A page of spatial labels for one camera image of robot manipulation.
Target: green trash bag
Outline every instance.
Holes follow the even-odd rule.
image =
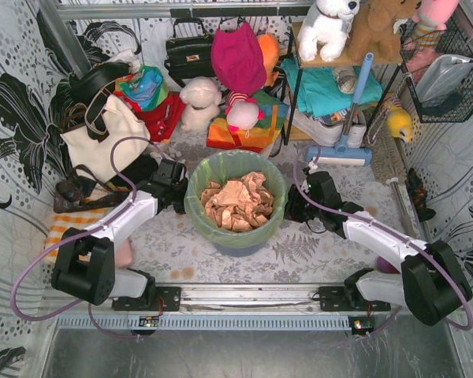
[[[202,192],[208,188],[209,181],[224,185],[229,179],[241,178],[252,171],[264,173],[266,181],[263,186],[275,197],[274,211],[270,220],[249,232],[238,233],[218,228],[217,224],[207,216],[199,200]],[[243,150],[223,151],[198,164],[189,178],[184,207],[196,230],[208,241],[228,248],[247,248],[266,242],[277,231],[284,218],[286,188],[285,180],[278,168],[263,156]]]

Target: crumpled brown paper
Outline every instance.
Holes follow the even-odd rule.
[[[250,172],[241,179],[231,179],[224,187],[209,182],[200,201],[207,215],[218,227],[246,232],[263,226],[274,211],[274,196],[263,186],[262,172]]]

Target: white stuffed dog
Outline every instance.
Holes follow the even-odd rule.
[[[316,0],[308,10],[298,35],[298,53],[302,61],[313,61],[317,42],[324,45],[320,57],[333,61],[341,55],[354,16],[359,12],[359,0]]]
[[[219,114],[222,95],[217,85],[206,77],[196,77],[181,89],[180,97],[187,104],[181,117],[182,129],[206,131]]]

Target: blue brush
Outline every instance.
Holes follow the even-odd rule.
[[[319,162],[323,164],[342,164],[342,165],[369,165],[371,161],[371,150],[369,148],[348,148],[347,139],[350,127],[352,126],[352,120],[356,114],[357,106],[363,95],[364,87],[368,75],[370,75],[371,65],[373,64],[374,54],[368,53],[364,58],[363,66],[359,71],[359,79],[356,85],[356,91],[354,92],[354,98],[352,99],[352,106],[350,112],[344,121],[344,128],[341,132],[340,140],[334,145],[334,147],[321,147],[321,154],[319,155]],[[318,147],[312,146],[308,149],[305,158],[307,161],[311,161],[316,158],[318,154]]]

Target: teal cloth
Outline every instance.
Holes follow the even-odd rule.
[[[287,75],[287,81],[294,91],[298,75],[298,65],[291,59],[284,59],[281,64]],[[359,74],[359,67],[354,67]],[[360,104],[378,101],[382,96],[382,85],[370,72]],[[343,94],[333,78],[330,68],[304,69],[296,106],[301,113],[323,117],[339,110],[350,108],[352,94]]]

